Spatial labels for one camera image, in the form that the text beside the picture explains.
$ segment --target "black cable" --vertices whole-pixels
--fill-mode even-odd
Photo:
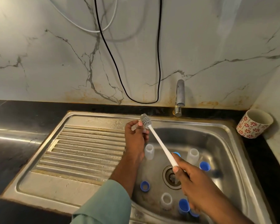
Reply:
[[[125,94],[127,95],[127,97],[128,97],[130,100],[132,100],[132,101],[134,101],[134,102],[136,102],[136,103],[139,103],[139,104],[154,104],[154,103],[158,102],[158,100],[159,100],[159,91],[160,91],[160,83],[161,83],[161,65],[160,65],[160,54],[159,54],[159,41],[160,41],[161,17],[162,17],[162,0],[160,0],[160,15],[159,15],[159,25],[158,25],[158,38],[157,38],[157,54],[158,54],[158,64],[159,64],[158,96],[157,96],[157,100],[156,100],[156,101],[154,101],[154,102],[148,102],[148,103],[135,101],[134,99],[132,99],[132,98],[127,94],[127,91],[125,90],[125,87],[123,86],[123,83],[122,83],[122,81],[121,81],[120,74],[119,74],[119,71],[118,71],[118,67],[117,67],[116,62],[115,62],[115,60],[114,60],[114,58],[113,58],[113,56],[112,56],[112,53],[111,53],[111,51],[110,51],[110,49],[109,49],[109,47],[108,47],[108,45],[107,45],[107,42],[106,42],[106,40],[105,40],[105,38],[104,38],[102,29],[101,29],[101,24],[100,24],[100,21],[99,21],[99,19],[98,19],[98,8],[97,8],[97,5],[96,5],[96,0],[94,0],[94,5],[95,5],[95,8],[96,8],[96,19],[97,19],[97,21],[98,21],[98,27],[99,27],[99,29],[100,29],[101,36],[102,36],[102,38],[103,38],[103,40],[104,40],[104,43],[105,43],[105,45],[106,45],[106,47],[107,47],[107,49],[108,49],[109,54],[110,54],[110,56],[111,56],[111,58],[112,58],[112,60],[113,60],[113,63],[114,63],[114,65],[115,65],[115,67],[116,67],[116,71],[117,71],[117,74],[118,74],[118,77],[119,77],[121,86],[123,87],[123,90],[124,90]]]

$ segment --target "brush head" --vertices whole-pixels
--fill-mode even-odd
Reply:
[[[148,129],[149,125],[153,124],[150,118],[145,113],[140,116],[140,120],[142,121],[146,129]]]

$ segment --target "fingernail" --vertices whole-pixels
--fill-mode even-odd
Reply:
[[[173,170],[174,173],[176,173],[176,172],[178,172],[178,167],[177,167],[177,166],[174,166],[174,167],[172,168],[172,170]]]

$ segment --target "ribbed drainboard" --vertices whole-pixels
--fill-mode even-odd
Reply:
[[[123,130],[65,126],[32,171],[101,185],[124,147]]]

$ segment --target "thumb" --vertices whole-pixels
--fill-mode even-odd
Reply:
[[[180,167],[174,166],[172,170],[175,173],[177,179],[180,180],[181,184],[187,184],[191,182],[188,175]]]
[[[136,127],[135,131],[136,131],[136,133],[140,133],[140,134],[143,133],[143,123],[142,123],[142,121],[138,122],[138,126]]]

